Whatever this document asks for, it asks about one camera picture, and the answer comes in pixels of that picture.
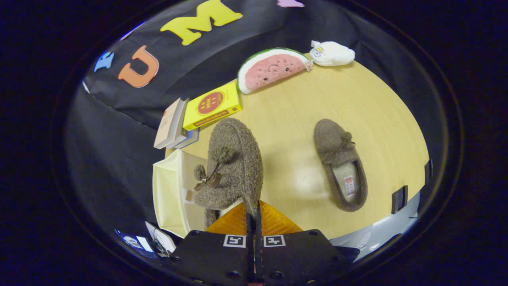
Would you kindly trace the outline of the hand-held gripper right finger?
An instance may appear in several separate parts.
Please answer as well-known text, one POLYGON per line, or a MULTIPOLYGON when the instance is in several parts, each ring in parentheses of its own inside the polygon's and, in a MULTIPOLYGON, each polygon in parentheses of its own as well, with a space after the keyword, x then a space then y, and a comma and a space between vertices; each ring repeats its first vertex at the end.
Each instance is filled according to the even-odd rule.
POLYGON ((320 286, 341 275, 348 259, 320 230, 264 235, 262 201, 255 236, 255 282, 262 286, 320 286))

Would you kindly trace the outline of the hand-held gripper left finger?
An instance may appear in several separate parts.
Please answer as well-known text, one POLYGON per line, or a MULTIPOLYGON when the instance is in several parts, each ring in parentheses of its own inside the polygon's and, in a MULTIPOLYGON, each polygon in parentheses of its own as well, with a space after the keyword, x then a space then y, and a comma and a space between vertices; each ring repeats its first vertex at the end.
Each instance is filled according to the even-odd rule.
POLYGON ((190 231, 170 255, 169 268, 194 284, 247 286, 254 282, 253 228, 238 203, 216 221, 219 232, 190 231))

